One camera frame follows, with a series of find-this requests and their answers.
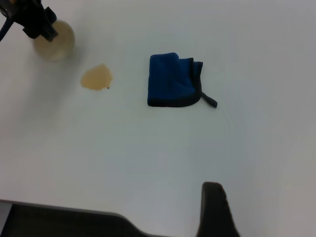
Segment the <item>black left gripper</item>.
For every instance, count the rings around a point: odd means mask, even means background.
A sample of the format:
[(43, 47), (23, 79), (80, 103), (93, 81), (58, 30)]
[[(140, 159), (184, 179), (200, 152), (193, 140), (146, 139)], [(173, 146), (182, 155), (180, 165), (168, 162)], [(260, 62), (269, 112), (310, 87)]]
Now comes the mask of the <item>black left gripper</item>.
[(44, 9), (40, 0), (1, 0), (0, 12), (10, 22), (22, 25), (32, 39), (43, 36), (53, 41), (58, 36), (52, 26), (57, 20), (56, 14), (50, 7)]

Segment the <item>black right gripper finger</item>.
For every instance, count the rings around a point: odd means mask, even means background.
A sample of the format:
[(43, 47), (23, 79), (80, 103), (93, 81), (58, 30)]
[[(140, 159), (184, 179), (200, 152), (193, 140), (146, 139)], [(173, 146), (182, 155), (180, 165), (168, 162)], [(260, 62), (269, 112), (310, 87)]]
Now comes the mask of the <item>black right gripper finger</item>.
[(221, 184), (205, 182), (201, 192), (198, 237), (238, 237), (227, 195)]

